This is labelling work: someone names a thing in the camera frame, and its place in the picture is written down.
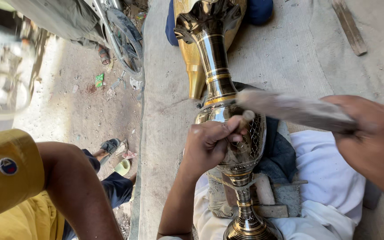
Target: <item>white cloth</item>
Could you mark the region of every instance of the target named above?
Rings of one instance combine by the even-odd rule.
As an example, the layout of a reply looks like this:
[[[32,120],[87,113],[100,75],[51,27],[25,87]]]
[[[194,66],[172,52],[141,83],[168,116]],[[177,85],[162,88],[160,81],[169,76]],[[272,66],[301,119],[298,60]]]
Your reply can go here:
[[[301,131],[291,134],[296,150],[302,202],[312,200],[331,205],[356,224],[361,220],[365,177],[353,170],[340,155],[331,132]]]
[[[344,161],[330,132],[296,132],[291,134],[291,141],[297,154],[298,176],[309,181],[300,187],[302,217],[270,221],[286,240],[352,240],[361,218],[365,178]],[[193,223],[200,240],[221,240],[232,220],[215,217],[208,210],[205,179],[206,175],[201,176],[195,189]]]

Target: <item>green packet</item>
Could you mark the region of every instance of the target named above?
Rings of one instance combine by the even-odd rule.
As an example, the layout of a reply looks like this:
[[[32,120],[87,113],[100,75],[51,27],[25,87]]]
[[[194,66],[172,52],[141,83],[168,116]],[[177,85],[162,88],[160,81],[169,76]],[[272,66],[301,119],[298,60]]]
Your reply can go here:
[[[94,84],[96,85],[96,88],[101,87],[103,85],[103,79],[104,79],[104,73],[100,74],[99,76],[96,76],[96,81]]]

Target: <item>yellow shirt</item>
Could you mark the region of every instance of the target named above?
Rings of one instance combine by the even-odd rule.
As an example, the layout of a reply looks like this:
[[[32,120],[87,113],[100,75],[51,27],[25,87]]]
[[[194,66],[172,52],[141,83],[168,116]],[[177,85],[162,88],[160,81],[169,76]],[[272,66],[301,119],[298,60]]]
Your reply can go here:
[[[64,217],[43,186],[44,167],[31,136],[0,132],[0,239],[61,239]]]

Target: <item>wooden block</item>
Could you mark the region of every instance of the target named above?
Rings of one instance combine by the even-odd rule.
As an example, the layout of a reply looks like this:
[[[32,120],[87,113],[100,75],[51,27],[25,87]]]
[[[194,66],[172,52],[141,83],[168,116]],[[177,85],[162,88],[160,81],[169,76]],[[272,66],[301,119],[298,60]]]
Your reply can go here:
[[[232,184],[232,181],[230,180],[230,178],[228,176],[224,175],[222,172],[221,172],[221,179],[227,183]],[[236,199],[235,190],[231,187],[228,187],[225,184],[223,184],[223,187],[224,187],[224,193],[226,195],[227,204],[230,207],[237,206],[237,203],[236,203],[237,199]]]
[[[348,38],[349,44],[352,47],[356,56],[364,55],[367,52],[367,46],[362,39],[361,33],[356,27],[355,21],[352,17],[349,8],[346,6],[345,0],[332,0],[334,11],[339,18],[343,31]]]
[[[266,174],[259,173],[261,177],[257,179],[254,186],[256,187],[257,198],[259,203],[263,205],[275,205],[274,193],[270,187],[269,177]]]
[[[256,205],[253,206],[253,209],[257,213],[257,215],[262,217],[288,217],[287,205]]]

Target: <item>gold vase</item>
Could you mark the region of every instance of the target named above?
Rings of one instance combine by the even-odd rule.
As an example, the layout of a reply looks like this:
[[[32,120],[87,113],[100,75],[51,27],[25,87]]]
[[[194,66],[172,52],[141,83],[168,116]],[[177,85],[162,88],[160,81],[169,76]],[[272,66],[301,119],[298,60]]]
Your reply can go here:
[[[247,0],[231,0],[234,5],[239,4],[241,7],[241,18],[237,21],[235,27],[225,34],[226,51],[229,49],[232,41],[241,25],[242,18],[244,17],[245,10],[247,9]],[[188,13],[197,0],[174,0],[174,20],[179,13]],[[186,72],[189,77],[189,98],[200,99],[202,90],[205,85],[205,73],[202,67],[201,58],[199,56],[198,47],[195,43],[186,44],[184,41],[179,40],[180,51],[182,52],[183,60],[186,64]]]
[[[225,33],[234,28],[241,18],[239,5],[229,0],[209,3],[197,1],[189,13],[176,19],[174,32],[186,44],[196,43],[203,63],[208,88],[204,108],[195,123],[225,122],[243,109],[235,102],[237,93],[227,65]],[[265,116],[257,115],[248,125],[242,142],[231,143],[226,158],[217,168],[228,176],[237,197],[239,214],[224,233],[226,240],[283,240],[284,237],[270,221],[260,218],[253,210],[250,182],[254,166],[263,154],[266,139]]]

